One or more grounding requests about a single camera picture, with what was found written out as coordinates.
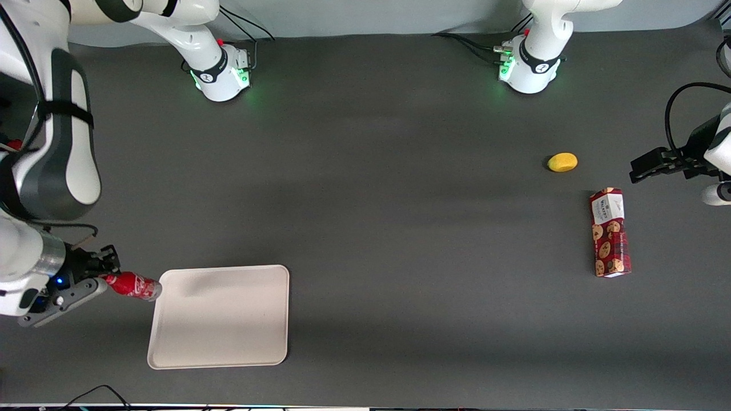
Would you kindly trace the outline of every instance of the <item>gray table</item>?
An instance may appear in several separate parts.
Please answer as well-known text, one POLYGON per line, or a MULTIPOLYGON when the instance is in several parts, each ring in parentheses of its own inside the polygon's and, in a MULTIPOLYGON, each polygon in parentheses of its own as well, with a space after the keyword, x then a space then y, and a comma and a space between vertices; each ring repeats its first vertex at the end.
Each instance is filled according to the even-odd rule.
MULTIPOLYGON (((710 179, 627 176, 664 145, 673 90, 728 83, 720 40, 713 23, 577 34, 523 96, 447 39, 285 39, 225 104, 172 48, 77 50, 97 245, 152 277, 285 264, 289 357, 153 371, 153 305, 109 294, 40 329, 1 319, 1 400, 107 383, 139 403, 728 410, 731 208, 700 202, 710 179), (578 169, 546 171, 559 151, 578 169), (605 186, 625 190, 635 272, 617 279, 593 275, 587 197, 605 186)), ((681 97, 678 138, 728 99, 681 97)))

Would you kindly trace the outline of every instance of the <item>red bottle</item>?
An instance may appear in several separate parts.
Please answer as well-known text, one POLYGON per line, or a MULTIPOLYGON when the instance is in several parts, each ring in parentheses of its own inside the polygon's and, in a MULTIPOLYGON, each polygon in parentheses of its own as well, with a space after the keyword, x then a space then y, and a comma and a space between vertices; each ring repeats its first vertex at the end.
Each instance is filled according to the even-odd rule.
POLYGON ((155 301, 162 293, 162 284, 130 271, 124 271, 118 276, 107 275, 104 280, 118 294, 140 300, 155 301))

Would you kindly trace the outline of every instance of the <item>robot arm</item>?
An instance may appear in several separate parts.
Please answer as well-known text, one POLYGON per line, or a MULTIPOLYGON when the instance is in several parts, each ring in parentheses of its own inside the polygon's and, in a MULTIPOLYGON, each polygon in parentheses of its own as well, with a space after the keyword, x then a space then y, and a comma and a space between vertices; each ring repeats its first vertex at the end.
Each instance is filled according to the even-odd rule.
POLYGON ((515 90, 534 94, 556 77, 559 56, 574 32, 567 13, 593 12, 616 7, 622 0, 523 0, 534 16, 530 34, 520 34, 495 47, 503 67, 498 79, 515 90))
POLYGON ((26 145, 0 159, 2 201, 23 217, 77 219, 101 183, 86 75, 68 52, 69 10, 58 0, 0 4, 0 71, 32 84, 39 101, 26 145))
POLYGON ((249 86, 249 59, 203 26, 218 11, 217 0, 0 0, 0 72, 33 85, 38 100, 20 150, 0 150, 0 314, 39 326, 106 290, 102 276, 120 274, 113 246, 87 252, 31 226, 77 219, 101 195, 88 84, 68 52, 69 23, 132 20, 156 32, 183 55, 203 94, 224 101, 249 86))
MULTIPOLYGON (((678 89, 673 96, 693 85, 690 83, 678 89)), ((668 105, 674 100, 671 97, 668 105)), ((683 172, 686 179, 697 176, 711 176, 719 183, 706 187, 701 199, 710 206, 731 205, 731 103, 715 116, 693 130, 688 143, 680 148, 658 147, 632 160, 632 183, 639 183, 647 177, 660 174, 683 172)))

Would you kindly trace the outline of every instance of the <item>plastic tray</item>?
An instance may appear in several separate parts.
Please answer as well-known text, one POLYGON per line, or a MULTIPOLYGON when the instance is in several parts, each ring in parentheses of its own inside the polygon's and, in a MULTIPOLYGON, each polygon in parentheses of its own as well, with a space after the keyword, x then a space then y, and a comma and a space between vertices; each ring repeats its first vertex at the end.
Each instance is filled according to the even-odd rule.
POLYGON ((289 271, 282 265, 162 274, 147 363, 153 369, 272 366, 287 356, 289 271))

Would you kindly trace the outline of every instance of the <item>black cable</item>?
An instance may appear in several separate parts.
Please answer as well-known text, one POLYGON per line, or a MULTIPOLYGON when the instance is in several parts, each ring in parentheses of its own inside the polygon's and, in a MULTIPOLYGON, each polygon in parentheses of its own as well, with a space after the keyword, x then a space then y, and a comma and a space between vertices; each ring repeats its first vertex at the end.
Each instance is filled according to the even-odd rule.
POLYGON ((725 75, 727 75, 728 77, 731 78, 731 72, 729 72, 729 69, 726 68, 724 63, 721 61, 721 50, 723 50, 725 45, 726 45, 726 40, 722 41, 721 44, 719 44, 718 48, 716 49, 716 63, 719 64, 721 71, 724 72, 725 75))
POLYGON ((229 19, 229 21, 231 23, 233 23, 234 26, 238 27, 241 31, 243 31, 243 33, 246 34, 247 36, 249 36, 249 39, 251 39, 251 41, 254 42, 254 63, 251 65, 251 67, 249 69, 250 70, 253 70, 253 69, 257 68, 257 62, 259 61, 258 56, 257 56, 257 54, 259 53, 259 45, 257 44, 258 43, 257 39, 253 38, 249 34, 248 31, 244 30, 243 27, 241 27, 241 25, 239 25, 238 23, 236 23, 231 18, 231 16, 229 16, 228 14, 226 14, 226 12, 223 11, 223 7, 221 8, 221 14, 223 14, 225 18, 229 19))
POLYGON ((238 23, 236 23, 236 22, 235 22, 235 21, 234 21, 234 20, 233 20, 233 19, 231 18, 231 16, 229 16, 228 14, 226 14, 226 12, 224 12, 224 11, 223 11, 223 7, 221 8, 221 14, 223 14, 225 18, 229 19, 229 21, 230 21, 231 23, 233 23, 233 25, 234 25, 234 26, 238 27, 238 29, 239 29, 239 30, 243 31, 243 33, 244 33, 244 34, 246 34, 247 36, 249 36, 249 39, 251 39, 251 41, 252 41, 252 42, 257 42, 257 39, 253 38, 253 37, 252 37, 252 36, 251 36, 251 35, 249 34, 249 32, 248 32, 248 31, 244 30, 244 29, 243 29, 243 27, 241 27, 241 26, 240 26, 240 25, 239 25, 238 23))
POLYGON ((36 64, 33 62, 33 56, 31 56, 31 51, 28 50, 28 45, 26 44, 25 40, 23 40, 23 36, 20 35, 18 28, 15 27, 15 24, 13 24, 10 16, 7 14, 7 11, 5 11, 5 8, 2 7, 2 4, 0 4, 0 20, 2 20, 2 22, 5 24, 5 27, 7 27, 8 33, 10 33, 10 37, 15 43, 15 47, 17 47, 18 51, 20 52, 20 57, 23 58, 23 63, 25 63, 26 67, 28 68, 28 73, 31 76, 31 82, 33 83, 33 89, 36 91, 36 99, 39 102, 44 101, 45 94, 43 93, 41 77, 38 74, 36 64))
POLYGON ((244 17, 241 17, 241 16, 239 16, 238 14, 236 14, 236 13, 234 13, 234 12, 232 12, 232 11, 228 10, 228 9, 227 9, 226 7, 223 7, 223 6, 221 6, 221 10, 223 10, 223 11, 227 12, 228 14, 230 14, 230 15, 232 15, 232 16, 234 16, 234 17, 237 17, 237 18, 240 18, 241 20, 244 20, 244 21, 246 21, 247 23, 251 24, 251 25, 252 25, 252 26, 254 26, 254 27, 257 27, 258 29, 260 29, 260 30, 262 30, 263 32, 265 32, 265 33, 266 33, 266 34, 267 34, 267 35, 269 36, 269 38, 270 38, 270 39, 272 39, 272 41, 276 41, 276 39, 275 39, 275 38, 274 38, 274 36, 273 36, 273 35, 272 35, 272 34, 271 34, 271 33, 269 32, 269 30, 265 29, 264 27, 261 27, 260 25, 258 25, 258 24, 256 24, 256 23, 254 23, 253 21, 249 20, 248 18, 244 18, 244 17))
MULTIPOLYGON (((18 48, 20 57, 23 58, 23 63, 26 65, 26 68, 28 69, 28 73, 31 76, 31 83, 33 84, 33 89, 35 90, 35 93, 36 93, 37 102, 38 103, 44 102, 45 93, 43 92, 43 85, 41 83, 41 77, 38 74, 38 69, 36 68, 36 64, 33 62, 33 56, 31 56, 31 51, 28 49, 28 45, 26 44, 25 40, 23 40, 23 36, 20 35, 18 28, 15 27, 15 24, 13 24, 12 20, 10 19, 10 15, 8 15, 7 11, 5 11, 5 8, 2 7, 2 4, 0 4, 0 20, 2 20, 5 27, 7 27, 8 33, 10 33, 12 41, 15 43, 15 47, 18 48)), ((38 122, 36 123, 35 127, 33 128, 33 131, 28 136, 26 141, 23 141, 23 146, 18 151, 19 155, 16 156, 16 159, 20 159, 20 157, 21 157, 20 154, 24 154, 30 149, 30 147, 32 146, 33 142, 36 139, 36 136, 38 135, 38 133, 40 133, 41 127, 44 123, 45 123, 45 121, 42 121, 40 118, 38 118, 38 122)))
POLYGON ((98 390, 98 389, 100 389, 100 388, 106 388, 106 389, 108 389, 109 391, 112 391, 112 393, 113 393, 113 394, 114 394, 114 395, 115 395, 115 396, 116 396, 116 397, 117 397, 117 398, 119 399, 119 401, 120 401, 120 402, 122 403, 122 405, 124 405, 124 409, 125 409, 126 411, 129 411, 129 410, 130 410, 130 407, 131 407, 130 403, 129 403, 129 402, 127 402, 127 400, 126 400, 126 399, 124 399, 124 398, 123 398, 123 397, 122 397, 121 395, 119 395, 119 393, 118 393, 117 391, 115 391, 115 390, 114 390, 114 388, 111 388, 111 387, 110 387, 109 385, 106 385, 106 384, 101 384, 101 385, 98 385, 98 386, 96 386, 96 387, 92 388, 91 390, 89 390, 89 391, 86 391, 85 393, 83 393, 83 394, 81 394, 81 395, 79 395, 79 396, 76 396, 76 397, 75 397, 75 398, 74 398, 73 400, 69 401, 69 402, 68 402, 68 403, 67 403, 66 405, 64 405, 63 407, 59 408, 59 410, 66 410, 66 409, 68 409, 69 405, 71 405, 71 404, 75 403, 75 402, 76 402, 76 401, 78 401, 78 399, 80 399, 81 397, 83 397, 83 396, 87 396, 87 395, 89 395, 90 393, 93 393, 94 391, 96 391, 96 390, 98 390))
POLYGON ((518 28, 518 27, 519 27, 519 26, 520 26, 521 24, 523 24, 523 21, 525 21, 525 20, 526 20, 527 18, 532 18, 532 17, 533 17, 533 13, 528 13, 528 15, 526 15, 526 16, 525 16, 524 18, 522 18, 522 19, 521 19, 520 21, 518 21, 518 22, 517 22, 517 23, 516 23, 516 24, 515 24, 515 25, 514 25, 514 26, 512 27, 512 29, 510 29, 510 31, 515 31, 515 29, 517 29, 517 28, 518 28))
POLYGON ((521 26, 521 27, 520 27, 520 28, 518 29, 518 32, 521 32, 521 31, 523 31, 523 29, 524 29, 524 28, 525 28, 525 27, 526 27, 526 26, 527 26, 527 25, 528 25, 528 24, 529 24, 530 22, 532 22, 532 21, 533 21, 533 16, 531 16, 531 18, 529 18, 529 19, 528 19, 528 21, 526 21, 526 22, 525 22, 525 23, 524 23, 524 24, 523 24, 523 25, 522 25, 522 26, 521 26))
POLYGON ((720 18, 726 12, 726 10, 729 9, 729 7, 731 7, 731 1, 728 4, 726 4, 726 7, 723 7, 723 9, 719 10, 716 13, 716 17, 715 18, 720 18))
POLYGON ((450 39, 461 40, 463 42, 466 42, 466 43, 470 44, 472 47, 479 48, 480 50, 487 50, 487 51, 492 51, 493 50, 493 48, 490 47, 490 46, 481 45, 480 43, 474 42, 474 41, 468 39, 467 37, 461 36, 459 34, 454 34, 454 33, 434 33, 434 34, 432 34, 432 36, 446 37, 446 38, 450 38, 450 39))
POLYGON ((4 211, 7 215, 11 216, 12 218, 16 220, 20 220, 26 224, 30 225, 39 225, 41 227, 62 227, 62 228, 88 228, 92 232, 92 236, 96 237, 99 235, 99 228, 96 225, 91 224, 85 224, 81 222, 53 222, 53 221, 43 221, 43 220, 32 220, 32 219, 24 219, 23 217, 16 216, 8 207, 7 204, 0 202, 0 209, 4 211))
POLYGON ((678 98, 678 95, 683 92, 683 90, 691 87, 713 88, 714 90, 720 90, 731 94, 731 87, 726 87, 715 83, 695 82, 688 83, 685 86, 678 88, 668 99, 667 105, 665 106, 665 137, 667 138, 667 144, 670 146, 670 150, 673 152, 673 156, 680 159, 681 163, 689 170, 692 170, 693 166, 690 164, 690 162, 688 162, 688 160, 686 160, 685 157, 681 156, 680 150, 678 150, 678 147, 675 146, 673 134, 670 132, 670 109, 673 108, 673 103, 675 99, 678 98))
POLYGON ((452 37, 452 36, 444 36, 444 35, 443 35, 443 33, 436 33, 436 34, 432 34, 432 36, 437 36, 437 37, 445 37, 445 38, 451 38, 451 39, 455 39, 455 40, 457 40, 457 42, 459 42, 459 43, 460 43, 461 45, 465 46, 465 47, 467 48, 467 50, 469 50, 469 52, 470 52, 470 53, 474 54, 474 55, 475 55, 475 56, 476 56, 476 57, 477 57, 478 59, 480 59, 480 60, 482 60, 482 61, 485 61, 485 62, 487 62, 487 63, 490 63, 490 64, 492 64, 492 63, 494 63, 494 62, 495 62, 495 60, 490 60, 490 59, 488 59, 488 58, 484 57, 483 55, 481 55, 480 53, 478 53, 478 52, 477 52, 477 50, 475 50, 474 48, 472 48, 472 47, 470 46, 470 44, 469 44, 469 43, 467 43, 467 42, 464 42, 464 41, 463 41, 462 39, 460 39, 460 38, 457 38, 457 37, 452 37))

